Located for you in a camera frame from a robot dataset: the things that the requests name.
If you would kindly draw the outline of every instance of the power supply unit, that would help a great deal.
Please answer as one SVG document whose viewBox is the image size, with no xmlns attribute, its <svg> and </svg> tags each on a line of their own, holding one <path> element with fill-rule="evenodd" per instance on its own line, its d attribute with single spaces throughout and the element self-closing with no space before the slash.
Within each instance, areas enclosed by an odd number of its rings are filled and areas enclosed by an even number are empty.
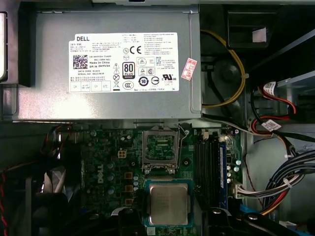
<svg viewBox="0 0 315 236">
<path fill-rule="evenodd" d="M 197 6 L 41 9 L 14 120 L 199 118 Z"/>
</svg>

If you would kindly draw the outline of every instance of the red sticker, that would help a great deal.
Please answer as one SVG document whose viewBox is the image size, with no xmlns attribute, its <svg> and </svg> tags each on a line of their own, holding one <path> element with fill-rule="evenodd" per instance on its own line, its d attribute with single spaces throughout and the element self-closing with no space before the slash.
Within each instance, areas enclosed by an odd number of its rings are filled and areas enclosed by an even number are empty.
<svg viewBox="0 0 315 236">
<path fill-rule="evenodd" d="M 187 59 L 187 62 L 186 62 L 186 65 L 184 67 L 184 70 L 182 72 L 182 78 L 185 79 L 185 80 L 191 80 L 192 78 L 192 74 L 193 74 L 193 71 L 195 70 L 195 67 L 197 65 L 197 61 L 196 60 L 193 60 L 191 58 L 188 58 Z"/>
</svg>

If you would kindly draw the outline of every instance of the ce mark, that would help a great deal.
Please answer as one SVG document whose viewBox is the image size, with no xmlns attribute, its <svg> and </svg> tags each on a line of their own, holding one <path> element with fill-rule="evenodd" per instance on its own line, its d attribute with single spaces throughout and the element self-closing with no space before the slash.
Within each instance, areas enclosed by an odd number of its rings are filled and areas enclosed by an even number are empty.
<svg viewBox="0 0 315 236">
<path fill-rule="evenodd" d="M 130 51 L 131 54 L 134 54 L 134 51 L 133 51 L 134 48 L 135 48 L 135 46 L 132 46 L 132 47 L 129 49 L 129 51 Z M 137 50 L 137 53 L 138 53 L 138 54 L 142 54 L 142 53 L 141 53 L 141 46 L 137 47 L 136 50 Z"/>
</svg>

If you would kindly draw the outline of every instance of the blue slot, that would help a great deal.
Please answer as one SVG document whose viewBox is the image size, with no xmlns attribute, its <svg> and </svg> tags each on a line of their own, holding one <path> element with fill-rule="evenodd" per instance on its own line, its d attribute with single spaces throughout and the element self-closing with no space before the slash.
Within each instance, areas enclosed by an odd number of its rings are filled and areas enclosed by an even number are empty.
<svg viewBox="0 0 315 236">
<path fill-rule="evenodd" d="M 220 208 L 227 209 L 226 143 L 219 143 Z"/>
</svg>

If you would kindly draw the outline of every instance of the white connector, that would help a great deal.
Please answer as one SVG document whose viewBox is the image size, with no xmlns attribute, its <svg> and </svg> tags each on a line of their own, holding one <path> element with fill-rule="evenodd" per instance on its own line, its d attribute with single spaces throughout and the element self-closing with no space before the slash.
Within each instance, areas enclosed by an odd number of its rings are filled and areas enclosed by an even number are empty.
<svg viewBox="0 0 315 236">
<path fill-rule="evenodd" d="M 232 193 L 233 193 L 233 197 L 235 199 L 244 199 L 244 196 L 240 195 L 239 192 L 238 192 L 238 188 L 239 187 L 242 187 L 243 188 L 243 185 L 238 182 L 238 181 L 233 181 L 232 182 Z"/>
</svg>

